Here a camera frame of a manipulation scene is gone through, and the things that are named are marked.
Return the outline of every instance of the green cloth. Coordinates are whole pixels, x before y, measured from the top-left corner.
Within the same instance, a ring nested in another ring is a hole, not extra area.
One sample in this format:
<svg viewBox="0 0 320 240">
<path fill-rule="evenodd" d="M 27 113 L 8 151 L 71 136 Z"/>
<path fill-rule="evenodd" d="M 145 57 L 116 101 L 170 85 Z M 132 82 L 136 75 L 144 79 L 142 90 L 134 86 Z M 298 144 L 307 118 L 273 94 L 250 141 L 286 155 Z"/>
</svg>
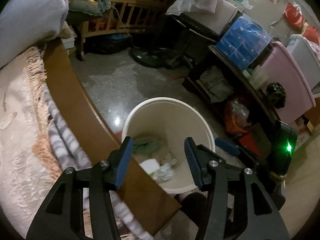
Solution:
<svg viewBox="0 0 320 240">
<path fill-rule="evenodd" d="M 133 142 L 133 152 L 141 155 L 151 155 L 162 145 L 152 140 L 135 140 Z"/>
</svg>

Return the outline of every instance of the orange bag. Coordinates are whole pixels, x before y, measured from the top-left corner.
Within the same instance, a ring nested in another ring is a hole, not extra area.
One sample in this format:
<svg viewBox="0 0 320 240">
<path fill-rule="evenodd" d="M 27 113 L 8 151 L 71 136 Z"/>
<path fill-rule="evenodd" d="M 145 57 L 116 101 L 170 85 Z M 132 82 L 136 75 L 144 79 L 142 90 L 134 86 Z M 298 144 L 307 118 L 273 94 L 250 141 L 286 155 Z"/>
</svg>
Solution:
<svg viewBox="0 0 320 240">
<path fill-rule="evenodd" d="M 320 34 L 316 27 L 311 27 L 308 25 L 305 32 L 302 34 L 303 37 L 307 38 L 308 41 L 312 41 L 318 46 L 320 46 Z"/>
<path fill-rule="evenodd" d="M 301 14 L 300 5 L 294 6 L 292 3 L 288 3 L 283 17 L 296 29 L 300 29 L 304 25 L 304 17 Z"/>
</svg>

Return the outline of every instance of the plastic bin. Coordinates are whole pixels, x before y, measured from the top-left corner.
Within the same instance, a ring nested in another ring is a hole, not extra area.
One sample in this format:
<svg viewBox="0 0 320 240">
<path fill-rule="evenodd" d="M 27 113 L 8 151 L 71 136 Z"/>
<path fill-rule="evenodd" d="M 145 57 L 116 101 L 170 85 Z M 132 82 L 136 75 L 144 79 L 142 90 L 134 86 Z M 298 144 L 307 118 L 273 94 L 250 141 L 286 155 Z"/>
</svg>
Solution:
<svg viewBox="0 0 320 240">
<path fill-rule="evenodd" d="M 167 143 L 177 159 L 175 176 L 159 185 L 169 194 L 196 188 L 184 153 L 187 137 L 192 137 L 196 145 L 203 144 L 215 151 L 214 138 L 204 118 L 191 106 L 173 98 L 152 98 L 137 105 L 124 124 L 122 140 L 126 136 L 155 137 Z"/>
<path fill-rule="evenodd" d="M 283 86 L 287 94 L 286 104 L 276 111 L 281 121 L 290 124 L 316 106 L 316 102 L 307 80 L 285 46 L 278 41 L 271 43 L 271 46 L 272 53 L 262 65 L 268 76 L 262 90 L 266 93 L 267 85 L 274 82 Z"/>
<path fill-rule="evenodd" d="M 320 82 L 320 64 L 308 42 L 301 35 L 295 35 L 295 39 L 287 46 L 287 51 L 298 64 L 309 87 L 313 89 Z"/>
</svg>

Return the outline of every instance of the metal screw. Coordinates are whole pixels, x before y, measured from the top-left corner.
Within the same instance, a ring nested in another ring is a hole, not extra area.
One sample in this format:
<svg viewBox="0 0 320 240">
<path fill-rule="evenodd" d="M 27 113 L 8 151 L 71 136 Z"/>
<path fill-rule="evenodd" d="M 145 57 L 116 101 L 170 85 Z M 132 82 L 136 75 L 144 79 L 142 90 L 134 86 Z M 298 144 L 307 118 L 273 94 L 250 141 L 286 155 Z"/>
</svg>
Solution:
<svg viewBox="0 0 320 240">
<path fill-rule="evenodd" d="M 248 174 L 248 175 L 251 175 L 251 174 L 252 174 L 252 170 L 249 169 L 249 168 L 245 168 L 245 169 L 244 169 L 244 172 L 245 172 L 246 174 Z"/>
<path fill-rule="evenodd" d="M 217 167 L 218 166 L 218 162 L 217 161 L 209 161 L 209 165 L 212 167 Z"/>
<path fill-rule="evenodd" d="M 71 173 L 73 173 L 73 168 L 72 168 L 72 167 L 68 167 L 68 168 L 66 168 L 66 169 L 64 170 L 64 172 L 65 172 L 66 174 L 71 174 Z"/>
<path fill-rule="evenodd" d="M 103 160 L 100 162 L 100 166 L 101 167 L 108 167 L 108 166 L 110 166 L 110 163 L 107 160 Z"/>
</svg>

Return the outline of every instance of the green light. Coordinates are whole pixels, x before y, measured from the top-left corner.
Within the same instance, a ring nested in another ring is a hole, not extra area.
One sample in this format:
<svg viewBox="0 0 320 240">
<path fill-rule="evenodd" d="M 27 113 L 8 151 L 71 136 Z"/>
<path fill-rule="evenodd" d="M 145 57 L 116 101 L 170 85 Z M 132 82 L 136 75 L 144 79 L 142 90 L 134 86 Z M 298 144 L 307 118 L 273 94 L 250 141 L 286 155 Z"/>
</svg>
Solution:
<svg viewBox="0 0 320 240">
<path fill-rule="evenodd" d="M 292 147 L 291 147 L 291 145 L 290 145 L 289 142 L 288 142 L 287 151 L 288 151 L 288 152 L 291 152 L 291 149 L 292 149 Z"/>
</svg>

